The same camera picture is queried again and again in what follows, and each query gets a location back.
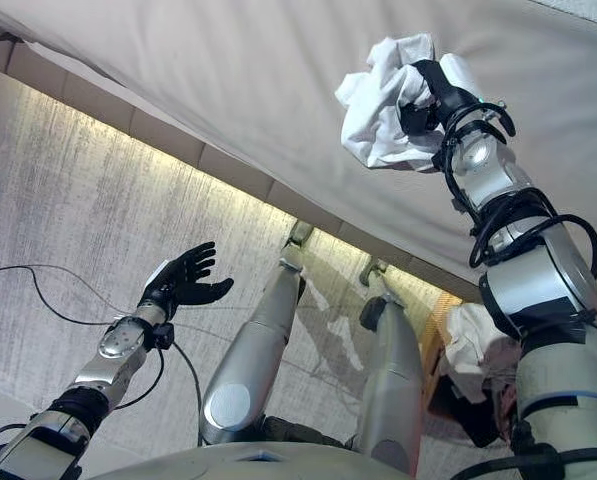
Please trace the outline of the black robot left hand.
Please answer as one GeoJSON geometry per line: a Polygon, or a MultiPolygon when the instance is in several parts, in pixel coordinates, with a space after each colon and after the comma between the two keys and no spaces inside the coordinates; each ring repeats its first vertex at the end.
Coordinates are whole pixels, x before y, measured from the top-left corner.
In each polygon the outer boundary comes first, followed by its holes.
{"type": "Polygon", "coordinates": [[[203,283],[215,264],[215,243],[205,242],[168,261],[150,280],[137,307],[156,306],[170,321],[180,306],[208,305],[222,299],[234,285],[232,278],[203,283]]]}

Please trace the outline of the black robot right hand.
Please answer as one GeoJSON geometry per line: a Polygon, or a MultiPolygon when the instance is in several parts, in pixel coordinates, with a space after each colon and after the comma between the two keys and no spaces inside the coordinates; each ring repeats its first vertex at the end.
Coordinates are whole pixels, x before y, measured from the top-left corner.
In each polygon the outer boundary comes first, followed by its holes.
{"type": "Polygon", "coordinates": [[[439,125],[446,127],[453,114],[481,102],[482,94],[462,57],[445,54],[439,61],[419,60],[412,66],[422,75],[432,101],[425,107],[410,103],[400,108],[399,120],[404,134],[422,136],[439,125]]]}

